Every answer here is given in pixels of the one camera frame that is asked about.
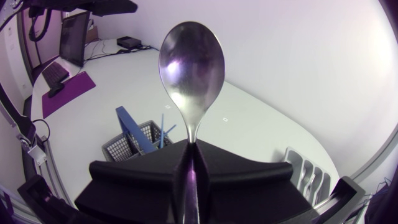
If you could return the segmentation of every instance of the keyboard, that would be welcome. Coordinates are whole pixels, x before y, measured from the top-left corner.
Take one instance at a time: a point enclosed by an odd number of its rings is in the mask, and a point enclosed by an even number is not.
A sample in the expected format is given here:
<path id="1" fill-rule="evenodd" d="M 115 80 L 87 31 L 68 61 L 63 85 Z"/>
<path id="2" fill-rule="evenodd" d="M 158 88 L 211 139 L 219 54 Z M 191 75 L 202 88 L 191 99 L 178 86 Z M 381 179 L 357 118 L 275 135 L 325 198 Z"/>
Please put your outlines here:
<path id="1" fill-rule="evenodd" d="M 55 85 L 69 77 L 69 72 L 57 62 L 52 62 L 51 65 L 48 66 L 42 73 L 47 85 L 50 88 L 53 88 Z"/>

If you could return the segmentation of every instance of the blue object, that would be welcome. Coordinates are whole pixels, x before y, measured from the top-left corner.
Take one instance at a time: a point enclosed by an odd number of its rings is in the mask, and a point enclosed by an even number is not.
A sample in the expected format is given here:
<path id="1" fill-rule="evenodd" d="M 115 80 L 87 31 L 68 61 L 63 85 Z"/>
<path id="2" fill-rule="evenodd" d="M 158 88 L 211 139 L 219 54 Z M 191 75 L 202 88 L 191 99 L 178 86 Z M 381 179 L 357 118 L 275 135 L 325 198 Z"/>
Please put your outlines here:
<path id="1" fill-rule="evenodd" d="M 164 132 L 163 132 L 163 119 L 164 118 L 164 114 L 162 114 L 162 125 L 161 125 L 161 128 L 160 128 L 160 149 L 162 149 L 163 148 L 163 141 L 164 141 Z"/>
<path id="2" fill-rule="evenodd" d="M 166 131 L 166 132 L 164 133 L 164 136 L 166 136 L 169 132 L 171 132 L 171 130 L 173 130 L 173 128 L 175 128 L 175 127 L 176 127 L 176 124 L 173 125 L 168 131 Z M 153 145 L 156 146 L 159 142 L 160 142 L 160 138 L 156 139 L 156 141 L 153 143 Z"/>
<path id="3" fill-rule="evenodd" d="M 123 134 L 132 134 L 145 154 L 156 150 L 123 106 L 116 108 L 116 113 L 118 114 Z"/>

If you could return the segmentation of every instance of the wire basket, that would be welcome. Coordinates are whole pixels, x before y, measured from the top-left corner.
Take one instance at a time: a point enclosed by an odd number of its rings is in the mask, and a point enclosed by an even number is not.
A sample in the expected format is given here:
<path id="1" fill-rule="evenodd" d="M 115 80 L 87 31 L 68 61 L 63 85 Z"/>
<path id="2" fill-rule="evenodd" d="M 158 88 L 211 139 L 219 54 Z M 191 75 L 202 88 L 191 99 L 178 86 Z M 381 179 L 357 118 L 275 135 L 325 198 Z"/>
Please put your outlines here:
<path id="1" fill-rule="evenodd" d="M 160 128 L 158 125 L 154 121 L 147 121 L 140 124 L 139 127 L 151 143 L 156 148 L 159 148 L 160 141 L 156 142 L 156 140 L 160 139 Z M 164 146 L 173 144 L 168 136 L 164 136 L 163 142 Z M 125 161 L 145 154 L 132 134 L 128 136 L 119 134 L 115 138 L 112 138 L 112 140 L 102 146 L 102 152 L 105 159 L 110 162 Z"/>

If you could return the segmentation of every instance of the white table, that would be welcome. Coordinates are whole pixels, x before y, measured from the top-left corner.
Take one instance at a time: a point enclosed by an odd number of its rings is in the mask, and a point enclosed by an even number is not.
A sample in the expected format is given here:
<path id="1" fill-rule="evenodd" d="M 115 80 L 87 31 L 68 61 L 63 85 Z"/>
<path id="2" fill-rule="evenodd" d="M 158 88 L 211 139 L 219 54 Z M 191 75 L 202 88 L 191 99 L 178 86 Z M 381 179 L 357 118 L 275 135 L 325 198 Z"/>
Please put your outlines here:
<path id="1" fill-rule="evenodd" d="M 85 58 L 95 45 L 96 42 L 87 46 Z M 101 54 L 102 48 L 100 42 L 94 55 Z M 105 52 L 117 49 L 115 40 L 106 40 Z M 145 50 L 88 61 L 82 71 L 89 74 L 96 87 L 45 119 L 51 128 L 50 144 L 58 172 L 72 201 L 91 180 L 89 164 L 105 160 L 101 146 L 121 133 L 117 107 L 124 106 L 138 124 L 154 120 L 160 125 L 163 113 L 165 129 L 177 124 L 169 134 L 171 140 L 187 138 L 180 112 L 160 80 L 158 57 L 158 51 Z M 71 77 L 79 71 L 61 58 L 56 61 Z M 42 95 L 47 91 L 49 87 L 40 75 L 33 89 L 32 119 L 43 118 Z M 46 127 L 38 126 L 37 132 L 39 136 L 46 135 Z M 281 161 L 286 148 L 291 146 L 330 174 L 331 189 L 339 179 L 329 155 L 308 131 L 228 82 L 224 82 L 219 97 L 204 117 L 198 138 L 261 162 Z"/>

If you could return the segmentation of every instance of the metal spoon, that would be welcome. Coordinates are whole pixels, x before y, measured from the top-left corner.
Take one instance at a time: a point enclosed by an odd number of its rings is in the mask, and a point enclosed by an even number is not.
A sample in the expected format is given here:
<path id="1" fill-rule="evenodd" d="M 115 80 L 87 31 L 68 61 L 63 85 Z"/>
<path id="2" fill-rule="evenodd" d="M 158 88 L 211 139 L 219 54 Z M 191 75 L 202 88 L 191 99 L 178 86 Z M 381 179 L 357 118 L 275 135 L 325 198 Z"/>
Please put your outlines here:
<path id="1" fill-rule="evenodd" d="M 189 143 L 195 143 L 200 121 L 224 83 L 220 43 L 204 25 L 183 22 L 163 41 L 159 72 L 166 92 L 184 119 Z"/>

